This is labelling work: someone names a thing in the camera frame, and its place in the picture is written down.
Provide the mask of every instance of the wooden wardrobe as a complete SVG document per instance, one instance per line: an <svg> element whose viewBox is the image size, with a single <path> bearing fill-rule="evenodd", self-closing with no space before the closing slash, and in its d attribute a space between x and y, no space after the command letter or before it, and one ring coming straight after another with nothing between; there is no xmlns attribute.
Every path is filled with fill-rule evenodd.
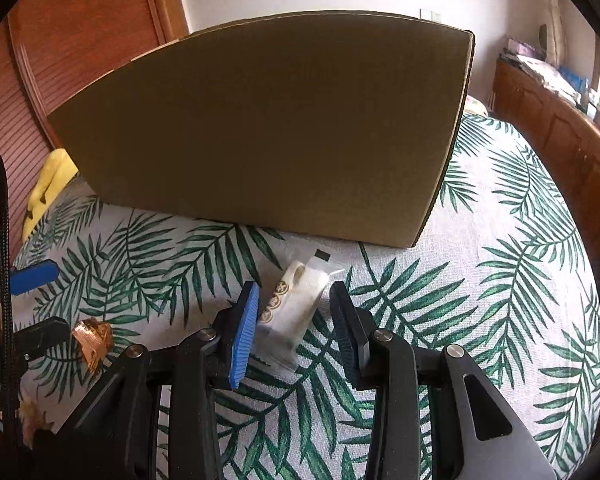
<svg viewBox="0 0 600 480"><path fill-rule="evenodd" d="M0 154L12 258L29 193L60 147L47 115L135 56L188 33L180 0L20 0L0 24Z"/></svg>

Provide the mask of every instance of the blue plastic piece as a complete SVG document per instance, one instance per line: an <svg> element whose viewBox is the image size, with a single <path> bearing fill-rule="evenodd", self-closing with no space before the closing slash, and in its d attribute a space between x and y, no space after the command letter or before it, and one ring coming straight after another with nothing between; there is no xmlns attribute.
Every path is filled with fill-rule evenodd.
<svg viewBox="0 0 600 480"><path fill-rule="evenodd" d="M60 275L58 265L53 260L25 267L11 273L11 295L17 296L34 288L54 282Z"/></svg>
<svg viewBox="0 0 600 480"><path fill-rule="evenodd" d="M253 283L247 302L244 305L238 332L235 335L234 348L231 355L231 369L229 371L229 384L236 389L247 371L251 343L256 332L258 318L258 304L260 303L260 287Z"/></svg>

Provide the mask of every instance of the blue handle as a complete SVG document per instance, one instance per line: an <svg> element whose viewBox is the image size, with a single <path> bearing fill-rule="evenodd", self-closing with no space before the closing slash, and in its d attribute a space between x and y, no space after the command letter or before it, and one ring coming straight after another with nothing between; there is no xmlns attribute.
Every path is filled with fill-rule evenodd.
<svg viewBox="0 0 600 480"><path fill-rule="evenodd" d="M17 296L34 288L54 282L60 275L60 269L53 260L15 270L11 273L11 294Z"/></svg>

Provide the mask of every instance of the silver bolt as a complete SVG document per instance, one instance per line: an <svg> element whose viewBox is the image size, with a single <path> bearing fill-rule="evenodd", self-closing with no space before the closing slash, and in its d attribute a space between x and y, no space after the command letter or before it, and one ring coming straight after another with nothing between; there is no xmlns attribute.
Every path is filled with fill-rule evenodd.
<svg viewBox="0 0 600 480"><path fill-rule="evenodd" d="M462 357L464 355L464 348L460 345L449 345L446 347L446 353L451 357Z"/></svg>
<svg viewBox="0 0 600 480"><path fill-rule="evenodd" d="M132 359L140 357L142 355L142 352L144 352L144 348L142 348L142 345L131 345L129 348L126 349L126 355L128 355Z"/></svg>
<svg viewBox="0 0 600 480"><path fill-rule="evenodd" d="M379 341L381 343L386 343L387 341L391 341L391 339L394 338L394 334L385 329L385 328L378 328L376 330L374 330L374 339L376 341Z"/></svg>
<svg viewBox="0 0 600 480"><path fill-rule="evenodd" d="M213 328L201 328L196 332L197 338L202 341L212 341L217 335L218 332L216 332Z"/></svg>

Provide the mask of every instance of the leaf-patterned tablecloth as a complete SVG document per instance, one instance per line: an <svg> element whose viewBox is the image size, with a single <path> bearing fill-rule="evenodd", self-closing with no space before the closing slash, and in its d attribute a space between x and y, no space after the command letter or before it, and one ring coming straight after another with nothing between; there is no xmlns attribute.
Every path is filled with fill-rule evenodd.
<svg viewBox="0 0 600 480"><path fill-rule="evenodd" d="M191 185L212 181L200 175ZM379 325L426 348L464 345L559 476L583 460L600 408L598 297L560 193L510 124L464 116L415 248L319 242L346 262L341 279ZM266 295L289 249L307 243L312 238L272 229L104 205L78 177L16 259L21 267L52 258L61 273L53 284L14 298L15 322L62 316L73 325L93 316L112 324L113 354L132 342L170 346L235 300L244 280L261 283ZM293 380L253 362L237 392L218 394L227 478L363 475L373 395L352 391L344 379L331 328L325 293L298 349ZM93 378L74 341L32 368L24 389L58 428ZM160 414L159 478L168 472L169 393ZM420 395L422 476L429 478L429 408Z"/></svg>

